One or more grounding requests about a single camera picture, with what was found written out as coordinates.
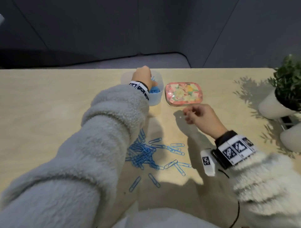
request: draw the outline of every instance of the white container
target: white container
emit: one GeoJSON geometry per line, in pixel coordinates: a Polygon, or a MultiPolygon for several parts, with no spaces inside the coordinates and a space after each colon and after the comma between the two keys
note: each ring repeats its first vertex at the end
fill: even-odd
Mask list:
{"type": "MultiPolygon", "coordinates": [[[[133,73],[134,73],[134,71],[124,73],[120,78],[121,84],[130,83],[132,80],[132,77],[133,77],[133,73]]],[[[162,94],[164,92],[164,83],[163,83],[162,76],[159,72],[157,72],[155,70],[151,70],[151,75],[152,75],[152,77],[154,77],[154,80],[158,83],[158,88],[160,89],[159,93],[148,95],[149,105],[155,106],[155,105],[158,105],[161,101],[162,94]]]]}
{"type": "Polygon", "coordinates": [[[280,140],[289,150],[301,153],[301,123],[283,131],[280,140]]]}
{"type": "Polygon", "coordinates": [[[275,96],[275,89],[259,104],[258,110],[261,115],[268,119],[278,119],[297,113],[282,105],[275,96]]]}

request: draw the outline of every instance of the pink tin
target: pink tin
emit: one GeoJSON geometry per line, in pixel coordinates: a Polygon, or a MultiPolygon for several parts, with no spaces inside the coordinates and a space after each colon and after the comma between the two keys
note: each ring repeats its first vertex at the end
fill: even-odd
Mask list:
{"type": "Polygon", "coordinates": [[[171,106],[187,106],[203,101],[201,87],[194,82],[171,82],[165,86],[165,95],[171,106]]]}

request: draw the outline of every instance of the black cord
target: black cord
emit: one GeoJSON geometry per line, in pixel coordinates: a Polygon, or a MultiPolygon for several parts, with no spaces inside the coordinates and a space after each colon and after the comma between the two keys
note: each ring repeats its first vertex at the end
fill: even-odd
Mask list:
{"type": "MultiPolygon", "coordinates": [[[[228,178],[230,178],[223,170],[221,170],[221,169],[218,169],[218,171],[220,171],[221,173],[223,173],[223,174],[225,174],[226,175],[226,177],[228,177],[228,178]]],[[[239,218],[239,213],[240,213],[240,204],[239,204],[239,201],[238,201],[238,210],[237,210],[237,216],[236,216],[236,219],[234,220],[234,222],[232,223],[232,225],[231,226],[229,226],[229,228],[232,228],[234,225],[235,225],[235,223],[237,222],[237,220],[238,220],[238,218],[239,218]]]]}

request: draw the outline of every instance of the green plant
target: green plant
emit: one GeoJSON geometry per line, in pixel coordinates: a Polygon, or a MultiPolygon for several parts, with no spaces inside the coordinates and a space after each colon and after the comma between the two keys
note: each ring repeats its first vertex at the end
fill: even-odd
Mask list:
{"type": "Polygon", "coordinates": [[[277,100],[285,107],[301,111],[301,63],[293,62],[289,55],[283,59],[282,66],[274,69],[274,77],[268,79],[274,86],[277,100]]]}

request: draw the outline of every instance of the wooden table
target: wooden table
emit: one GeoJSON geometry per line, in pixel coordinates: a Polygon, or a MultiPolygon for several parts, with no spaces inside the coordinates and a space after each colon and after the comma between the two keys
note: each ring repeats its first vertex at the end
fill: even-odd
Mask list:
{"type": "MultiPolygon", "coordinates": [[[[192,81],[204,94],[203,103],[210,104],[228,129],[248,136],[258,148],[270,153],[287,152],[279,144],[281,127],[260,117],[258,103],[272,90],[266,79],[272,69],[155,69],[165,84],[192,81]]],[[[80,129],[83,113],[101,90],[120,83],[129,69],[68,70],[0,70],[0,191],[14,178],[49,161],[58,147],[80,129]]],[[[151,107],[144,130],[147,142],[162,137],[162,144],[184,143],[184,156],[158,149],[157,164],[164,166],[174,159],[191,163],[183,168],[145,170],[126,162],[120,177],[114,213],[109,213],[104,226],[109,227],[135,201],[139,209],[170,207],[205,219],[220,227],[229,227],[237,214],[237,201],[231,197],[227,178],[218,173],[214,178],[204,175],[200,163],[201,149],[212,147],[214,141],[185,124],[181,107],[171,107],[165,96],[151,107]],[[157,188],[149,179],[152,173],[160,182],[157,188]],[[142,180],[130,193],[129,187],[142,180]]],[[[242,216],[237,227],[244,225],[242,216]]]]}

